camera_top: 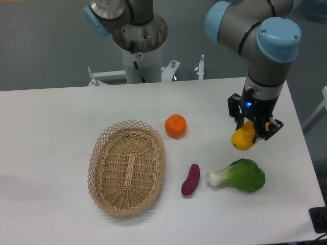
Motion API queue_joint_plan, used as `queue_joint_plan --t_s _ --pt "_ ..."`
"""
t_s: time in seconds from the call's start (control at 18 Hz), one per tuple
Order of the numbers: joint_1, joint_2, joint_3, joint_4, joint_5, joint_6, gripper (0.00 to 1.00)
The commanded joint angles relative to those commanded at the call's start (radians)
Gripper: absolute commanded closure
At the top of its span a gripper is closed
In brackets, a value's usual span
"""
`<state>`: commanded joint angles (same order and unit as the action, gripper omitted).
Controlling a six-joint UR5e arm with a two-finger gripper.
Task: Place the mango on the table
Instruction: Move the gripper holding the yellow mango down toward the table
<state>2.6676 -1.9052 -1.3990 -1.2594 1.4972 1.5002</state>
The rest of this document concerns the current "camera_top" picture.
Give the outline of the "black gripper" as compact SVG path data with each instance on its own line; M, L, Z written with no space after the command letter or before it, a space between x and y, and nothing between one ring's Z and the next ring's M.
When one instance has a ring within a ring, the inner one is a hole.
M243 126L244 117L253 121L255 134L252 143L270 139L284 126L280 120L273 119L273 110L283 85L266 87L246 78L242 96L234 93L228 98L229 116L234 118L236 130Z

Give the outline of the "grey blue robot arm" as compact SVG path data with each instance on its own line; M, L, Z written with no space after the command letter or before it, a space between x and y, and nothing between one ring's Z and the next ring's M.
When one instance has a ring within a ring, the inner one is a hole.
M298 4L219 1L205 17L207 35L250 64L242 94L228 99L237 125L232 143L238 149L245 142L268 140L283 127L273 109L298 53L301 30L285 18ZM91 1L83 13L98 35L111 35L121 49L128 83L162 81L160 48L168 26L154 13L152 1Z

